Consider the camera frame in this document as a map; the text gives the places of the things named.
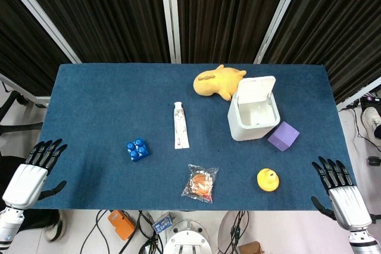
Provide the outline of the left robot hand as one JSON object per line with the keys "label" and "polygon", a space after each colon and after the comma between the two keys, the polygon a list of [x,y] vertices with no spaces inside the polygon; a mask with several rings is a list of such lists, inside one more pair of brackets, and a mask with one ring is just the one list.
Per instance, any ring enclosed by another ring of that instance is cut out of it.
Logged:
{"label": "left robot hand", "polygon": [[30,209],[37,201],[62,191],[67,184],[65,180],[51,190],[43,189],[58,158],[67,148],[62,141],[62,139],[41,141],[29,152],[25,162],[16,169],[2,196],[7,207]]}

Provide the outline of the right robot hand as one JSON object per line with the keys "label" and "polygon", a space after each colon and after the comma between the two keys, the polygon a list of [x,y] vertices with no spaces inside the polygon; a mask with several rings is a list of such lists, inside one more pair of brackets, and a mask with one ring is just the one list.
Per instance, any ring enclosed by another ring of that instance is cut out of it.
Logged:
{"label": "right robot hand", "polygon": [[311,201],[316,210],[337,221],[344,230],[365,230],[373,223],[372,218],[346,166],[339,160],[333,161],[321,156],[318,160],[319,163],[313,161],[311,164],[317,171],[332,207],[324,207],[312,196]]}

